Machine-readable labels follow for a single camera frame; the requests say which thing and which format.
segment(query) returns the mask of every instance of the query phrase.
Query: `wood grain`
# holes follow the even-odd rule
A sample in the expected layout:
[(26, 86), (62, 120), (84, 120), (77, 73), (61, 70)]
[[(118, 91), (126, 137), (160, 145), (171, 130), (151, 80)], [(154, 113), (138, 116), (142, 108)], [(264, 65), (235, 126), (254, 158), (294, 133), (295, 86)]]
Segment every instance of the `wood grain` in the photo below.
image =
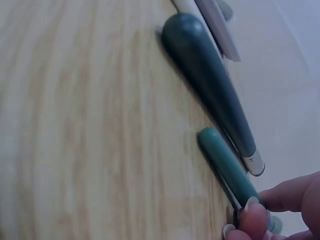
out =
[(0, 1), (0, 239), (221, 239), (169, 0)]

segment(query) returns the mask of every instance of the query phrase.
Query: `pen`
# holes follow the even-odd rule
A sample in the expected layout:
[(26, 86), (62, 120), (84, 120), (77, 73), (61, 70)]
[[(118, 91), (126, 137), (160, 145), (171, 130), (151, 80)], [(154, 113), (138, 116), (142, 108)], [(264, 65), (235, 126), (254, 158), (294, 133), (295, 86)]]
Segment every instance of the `pen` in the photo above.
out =
[(161, 41), (208, 112), (225, 130), (248, 171), (261, 175), (265, 164), (230, 76), (202, 22), (192, 14), (175, 14), (164, 24)]

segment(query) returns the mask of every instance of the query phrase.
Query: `finger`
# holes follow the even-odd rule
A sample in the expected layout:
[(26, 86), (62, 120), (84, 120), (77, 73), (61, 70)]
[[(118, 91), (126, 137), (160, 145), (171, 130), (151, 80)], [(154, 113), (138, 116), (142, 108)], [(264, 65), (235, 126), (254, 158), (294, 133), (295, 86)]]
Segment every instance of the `finger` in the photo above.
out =
[(240, 230), (233, 230), (226, 234), (225, 240), (252, 240), (248, 234)]
[(266, 209), (258, 203), (248, 206), (247, 211), (239, 214), (239, 229), (250, 236), (252, 240), (263, 239), (268, 229)]
[(287, 238), (287, 240), (316, 240), (316, 239), (317, 238), (309, 230), (293, 234)]
[(320, 177), (320, 172), (284, 181), (260, 193), (266, 207), (272, 212), (301, 212), (302, 200), (310, 185)]
[(266, 207), (274, 212), (301, 212), (303, 221), (320, 238), (320, 172), (280, 183), (260, 193)]

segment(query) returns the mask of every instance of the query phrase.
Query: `fingernail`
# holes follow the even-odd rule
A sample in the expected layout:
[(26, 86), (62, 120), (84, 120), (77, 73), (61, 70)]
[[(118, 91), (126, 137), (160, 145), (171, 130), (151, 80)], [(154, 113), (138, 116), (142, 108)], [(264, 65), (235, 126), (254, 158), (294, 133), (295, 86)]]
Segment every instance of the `fingernail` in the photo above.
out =
[(256, 198), (255, 196), (252, 196), (248, 199), (248, 201), (246, 202), (245, 204), (245, 207), (244, 207), (244, 211), (245, 212), (248, 212), (248, 209), (249, 209), (249, 206), (252, 205), (252, 204), (258, 204), (259, 203), (259, 199)]
[(244, 208), (242, 207), (242, 208), (240, 208), (240, 209), (238, 210), (238, 212), (236, 213), (236, 217), (237, 217), (238, 220), (240, 220), (240, 216), (241, 216), (241, 214), (242, 214), (243, 211), (244, 211)]
[(272, 238), (272, 236), (273, 236), (272, 232), (270, 232), (269, 230), (266, 231), (266, 234), (267, 234), (270, 238)]
[(224, 228), (223, 228), (223, 237), (224, 237), (224, 239), (226, 239), (227, 234), (230, 233), (233, 230), (236, 230), (236, 227), (233, 224), (225, 225)]
[(271, 240), (272, 236), (273, 236), (273, 234), (269, 230), (267, 230), (266, 233), (264, 234), (262, 240)]

